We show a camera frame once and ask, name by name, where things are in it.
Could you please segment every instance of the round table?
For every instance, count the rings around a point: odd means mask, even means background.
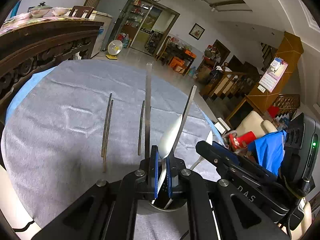
[[[140,111],[146,71],[116,61],[64,61],[45,76],[18,105],[4,128],[1,150],[23,206],[44,227],[89,189],[97,179],[121,180],[139,167]],[[151,91],[150,145],[182,114],[187,95],[155,76]],[[108,98],[114,100],[102,173],[101,145]],[[210,125],[192,104],[175,151],[190,167],[199,157],[195,145]],[[217,180],[204,160],[195,171]],[[179,239],[188,230],[186,209],[137,215],[135,239]]]

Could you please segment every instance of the red cloth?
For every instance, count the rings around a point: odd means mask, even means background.
[[[280,110],[280,108],[277,107],[277,106],[270,106],[267,111],[269,112],[271,118],[273,119],[273,118],[276,117],[276,115],[278,114],[279,110]]]

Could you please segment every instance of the fan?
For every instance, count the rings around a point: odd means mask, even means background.
[[[119,54],[119,52],[122,49],[122,42],[119,40],[114,40],[109,43],[108,45],[108,54],[106,54],[106,57],[108,59],[118,59],[116,55]]]

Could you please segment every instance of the carved wooden table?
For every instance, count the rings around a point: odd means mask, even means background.
[[[0,29],[0,114],[34,73],[79,52],[91,56],[102,22],[75,17],[44,17],[8,23]]]

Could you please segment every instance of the blue cloth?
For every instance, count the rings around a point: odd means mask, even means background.
[[[259,165],[278,176],[278,169],[284,157],[284,141],[287,133],[278,131],[268,133],[248,145],[248,150],[256,153]]]
[[[43,79],[47,74],[49,74],[56,67],[50,68],[46,71],[33,74],[32,77],[23,85],[23,87],[18,91],[18,93],[12,99],[10,105],[7,109],[7,114],[5,116],[5,122],[7,122],[13,111],[22,102],[22,100],[27,96],[27,94]]]

